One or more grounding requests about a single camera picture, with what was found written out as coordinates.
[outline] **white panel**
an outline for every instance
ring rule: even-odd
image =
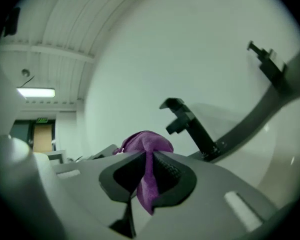
[[[73,112],[76,111],[77,107],[76,104],[40,104],[40,103],[26,103],[24,106],[22,106],[22,111],[65,111],[65,112]]]
[[[75,112],[59,112],[55,119],[55,146],[65,156],[76,160],[82,156]]]
[[[42,88],[54,88],[54,86],[49,83],[49,61],[50,61],[50,56],[42,53],[32,53],[33,54],[33,59],[35,60],[33,62],[33,67],[35,65],[38,67],[39,71],[39,85]]]
[[[85,20],[87,11],[95,9],[91,7],[93,1],[94,0],[80,0],[80,4],[79,6],[77,6],[77,9],[80,10],[80,12],[78,13],[77,18],[75,19],[75,22],[73,22],[71,25],[70,32],[67,35],[65,47],[74,47],[71,44],[73,44],[74,36],[76,36],[77,33],[81,31],[80,26]]]
[[[93,45],[89,51],[89,54],[93,54],[96,58],[97,50],[104,47],[105,42],[108,40],[111,30],[115,27],[117,21],[124,15],[124,13],[135,4],[137,0],[124,0],[109,16],[107,21],[103,24],[102,29],[98,32],[94,38]]]
[[[58,0],[37,0],[36,8],[33,10],[31,41],[36,44],[36,41],[42,43],[43,35],[47,26],[49,17],[56,6]]]
[[[62,65],[64,62],[64,57],[58,56],[58,61],[55,69],[55,103],[62,104],[62,95],[61,95],[61,72],[62,72]]]
[[[72,78],[74,76],[74,71],[75,71],[75,60],[73,59],[68,59],[69,64],[66,65],[66,67],[63,69],[64,70],[64,83],[65,83],[65,88],[63,88],[64,92],[64,101],[69,102],[70,97],[71,97],[71,83],[72,83]]]
[[[34,15],[38,13],[39,0],[21,0],[18,3],[20,7],[20,15],[17,25],[16,41],[27,43],[32,38],[31,33],[36,22],[34,21]]]
[[[43,88],[46,85],[45,82],[45,74],[46,74],[46,67],[48,64],[48,56],[42,54],[31,54],[31,65],[27,67],[30,71],[30,74],[34,76],[33,80],[27,83],[27,87],[40,87]]]
[[[76,3],[69,4],[68,10],[70,13],[64,15],[63,19],[60,19],[60,25],[62,28],[57,29],[56,35],[58,36],[58,44],[68,47],[69,38],[76,34],[80,29],[76,28],[76,23],[82,20],[82,15],[90,0],[75,0]]]
[[[89,3],[89,7],[87,7],[87,10],[84,12],[84,16],[82,17],[82,20],[80,22],[79,31],[74,34],[74,37],[72,39],[74,43],[70,43],[70,47],[73,47],[75,51],[80,51],[80,49],[84,45],[83,40],[85,37],[90,39],[95,38],[96,34],[98,33],[98,29],[90,29],[93,26],[94,20],[103,10],[103,7],[107,3],[107,1],[109,0],[91,0],[91,2]]]
[[[73,72],[73,64],[72,67],[70,67],[70,65],[71,60],[68,58],[63,58],[59,77],[59,92],[62,103],[65,103],[69,100],[70,79]]]
[[[56,111],[24,111],[21,110],[16,119],[17,120],[36,120],[37,118],[56,119]]]
[[[111,13],[120,5],[124,0],[108,0],[97,16],[93,19],[90,28],[85,33],[84,39],[81,43],[80,51],[88,53],[94,43],[96,33],[99,33],[105,22],[110,17]]]
[[[85,99],[88,91],[88,87],[90,86],[90,81],[93,76],[93,66],[91,64],[86,63],[84,65],[84,69],[82,71],[80,84],[79,84],[79,92],[78,98]]]
[[[50,84],[57,86],[57,67],[59,65],[59,56],[49,55],[49,65],[47,68],[48,81]]]
[[[31,46],[30,49],[32,52],[37,53],[44,53],[44,54],[51,54],[51,55],[58,55],[58,56],[64,56],[69,59],[75,59],[83,62],[89,62],[94,63],[93,56],[89,56],[86,54],[83,54],[81,52],[74,52],[68,49],[48,46],[48,45],[34,45]]]
[[[62,3],[56,8],[63,11],[53,32],[53,40],[57,46],[63,47],[66,44],[71,28],[84,6],[82,1],[86,0],[61,0]]]
[[[83,63],[82,61],[76,61],[74,65],[74,70],[72,74],[72,79],[70,83],[70,102],[76,102],[79,97],[79,87],[81,82],[81,77],[85,65],[88,63]]]
[[[57,28],[60,28],[60,19],[65,14],[71,13],[71,6],[74,0],[58,0],[53,8],[43,34],[42,43],[45,45],[57,45],[58,37],[55,35]]]
[[[87,122],[85,118],[85,106],[82,100],[78,100],[76,104],[76,123],[78,130],[78,137],[80,139],[82,156],[90,157],[94,155],[91,152],[88,137],[87,137]]]

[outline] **ceiling beam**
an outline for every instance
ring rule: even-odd
[[[26,103],[21,107],[22,112],[74,112],[77,110],[76,104],[32,104]]]
[[[63,56],[69,59],[79,60],[87,63],[95,63],[93,56],[81,52],[55,47],[50,45],[28,45],[28,44],[0,44],[0,52],[32,52],[48,55]]]

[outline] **cable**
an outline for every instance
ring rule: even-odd
[[[82,158],[83,157],[83,155],[82,156],[80,156],[79,158],[77,158],[76,160],[74,160],[75,162],[77,162],[80,158]]]
[[[32,79],[34,79],[35,76],[31,77],[31,79],[29,79],[28,81],[26,81],[23,85],[21,85],[19,88],[25,86],[26,83],[29,83]]]

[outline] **purple cloth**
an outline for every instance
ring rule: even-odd
[[[117,148],[113,154],[122,151],[124,153],[132,151],[146,152],[145,172],[137,187],[136,196],[143,208],[152,215],[152,201],[159,196],[156,178],[153,173],[153,151],[173,152],[174,148],[166,138],[153,131],[144,130],[125,139],[121,147]]]

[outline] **fluorescent light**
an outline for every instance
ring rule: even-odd
[[[23,97],[53,98],[56,93],[54,89],[45,88],[17,88]]]

